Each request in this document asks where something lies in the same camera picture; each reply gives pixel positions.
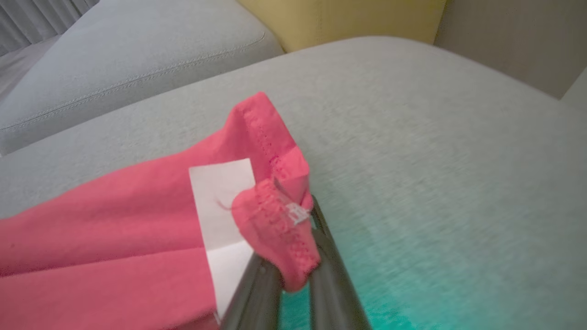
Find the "pink cloth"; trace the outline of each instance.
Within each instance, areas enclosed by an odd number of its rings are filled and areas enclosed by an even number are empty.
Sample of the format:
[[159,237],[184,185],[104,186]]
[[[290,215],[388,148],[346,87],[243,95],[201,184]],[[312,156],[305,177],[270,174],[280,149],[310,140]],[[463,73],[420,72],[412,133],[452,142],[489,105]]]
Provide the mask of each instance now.
[[216,328],[188,169],[245,158],[257,185],[233,203],[237,226],[281,270],[286,289],[301,288],[319,256],[309,221],[291,221],[288,204],[312,207],[308,164],[259,93],[186,151],[0,220],[0,327]]

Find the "gray sofa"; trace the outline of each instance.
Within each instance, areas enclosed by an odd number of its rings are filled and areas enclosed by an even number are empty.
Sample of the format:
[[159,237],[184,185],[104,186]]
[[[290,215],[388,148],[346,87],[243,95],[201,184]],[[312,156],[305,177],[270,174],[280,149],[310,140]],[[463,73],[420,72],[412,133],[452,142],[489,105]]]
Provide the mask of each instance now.
[[587,328],[587,114],[403,39],[279,56],[32,143],[0,159],[0,217],[182,151],[258,91],[374,328]]
[[0,154],[281,54],[235,0],[101,0],[0,102]]

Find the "yellow cushion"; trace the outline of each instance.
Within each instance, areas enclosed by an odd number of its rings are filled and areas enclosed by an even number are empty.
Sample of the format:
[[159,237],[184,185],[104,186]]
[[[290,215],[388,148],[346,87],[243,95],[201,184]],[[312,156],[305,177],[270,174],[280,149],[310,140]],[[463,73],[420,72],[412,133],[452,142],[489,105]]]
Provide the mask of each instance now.
[[433,43],[446,0],[238,0],[287,51],[365,35]]

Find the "folded pink clothing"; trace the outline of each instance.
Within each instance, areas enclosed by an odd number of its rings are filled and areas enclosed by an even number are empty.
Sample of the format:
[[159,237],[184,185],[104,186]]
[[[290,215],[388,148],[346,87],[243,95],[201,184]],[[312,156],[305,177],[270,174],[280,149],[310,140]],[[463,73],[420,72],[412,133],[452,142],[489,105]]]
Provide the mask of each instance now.
[[319,263],[308,164],[263,93],[178,154],[83,184],[0,220],[0,328],[214,329],[214,287],[188,169],[250,159],[237,196],[249,245],[300,289]]

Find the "gray curtain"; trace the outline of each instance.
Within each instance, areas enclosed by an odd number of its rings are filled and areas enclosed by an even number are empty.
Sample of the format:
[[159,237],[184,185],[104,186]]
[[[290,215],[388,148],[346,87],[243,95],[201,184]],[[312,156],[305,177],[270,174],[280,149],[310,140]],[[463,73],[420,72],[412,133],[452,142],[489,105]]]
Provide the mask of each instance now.
[[60,35],[99,0],[0,0],[0,56]]

